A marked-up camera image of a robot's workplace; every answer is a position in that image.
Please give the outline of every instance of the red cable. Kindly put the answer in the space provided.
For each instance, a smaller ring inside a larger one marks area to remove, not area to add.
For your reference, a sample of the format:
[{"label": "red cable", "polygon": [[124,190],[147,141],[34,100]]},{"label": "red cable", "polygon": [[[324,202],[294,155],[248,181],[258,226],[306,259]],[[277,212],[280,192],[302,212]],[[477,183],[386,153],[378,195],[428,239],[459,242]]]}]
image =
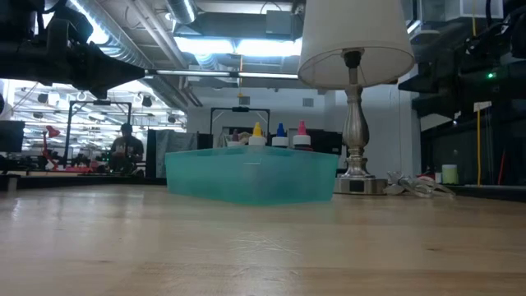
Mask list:
[{"label": "red cable", "polygon": [[501,159],[501,171],[499,172],[499,182],[498,185],[502,184],[502,173],[504,171],[504,160],[506,158],[506,151],[502,152],[502,159]]}]

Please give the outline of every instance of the person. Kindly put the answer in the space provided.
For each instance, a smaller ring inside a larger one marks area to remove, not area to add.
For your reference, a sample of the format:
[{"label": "person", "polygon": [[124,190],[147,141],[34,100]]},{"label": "person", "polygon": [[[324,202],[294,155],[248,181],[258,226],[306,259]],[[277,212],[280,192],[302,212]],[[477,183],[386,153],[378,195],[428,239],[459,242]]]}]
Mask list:
[{"label": "person", "polygon": [[[115,170],[118,167],[126,167],[126,160],[133,164],[142,161],[142,156],[145,153],[144,146],[141,140],[132,135],[133,127],[129,123],[124,123],[121,126],[122,137],[115,139],[111,148],[112,159],[114,160]],[[126,145],[128,149],[127,156],[125,155]]]}]

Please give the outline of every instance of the white lampshade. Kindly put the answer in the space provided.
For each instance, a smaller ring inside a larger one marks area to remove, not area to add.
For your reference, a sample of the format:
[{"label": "white lampshade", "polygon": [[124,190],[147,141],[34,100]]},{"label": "white lampshade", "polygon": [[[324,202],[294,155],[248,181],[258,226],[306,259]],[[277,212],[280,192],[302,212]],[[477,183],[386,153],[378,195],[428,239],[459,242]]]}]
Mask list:
[{"label": "white lampshade", "polygon": [[344,89],[346,49],[364,51],[358,69],[363,87],[409,72],[414,54],[400,0],[307,0],[299,79],[316,88]]}]

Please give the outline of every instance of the translucent plastic container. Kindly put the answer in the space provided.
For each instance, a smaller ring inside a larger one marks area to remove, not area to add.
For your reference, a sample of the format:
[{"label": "translucent plastic container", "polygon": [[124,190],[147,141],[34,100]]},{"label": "translucent plastic container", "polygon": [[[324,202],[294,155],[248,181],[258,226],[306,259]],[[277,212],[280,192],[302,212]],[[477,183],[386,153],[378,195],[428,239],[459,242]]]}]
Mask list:
[{"label": "translucent plastic container", "polygon": [[250,205],[330,201],[336,155],[266,146],[166,154],[168,190]]}]

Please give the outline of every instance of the table surface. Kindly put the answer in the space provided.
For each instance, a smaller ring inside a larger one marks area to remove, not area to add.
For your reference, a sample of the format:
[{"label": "table surface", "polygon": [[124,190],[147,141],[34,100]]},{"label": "table surface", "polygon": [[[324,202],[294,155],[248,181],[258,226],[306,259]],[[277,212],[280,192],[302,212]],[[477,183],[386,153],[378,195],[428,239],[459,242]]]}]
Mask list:
[{"label": "table surface", "polygon": [[526,205],[342,197],[236,206],[164,187],[0,196],[0,294],[525,295]]}]

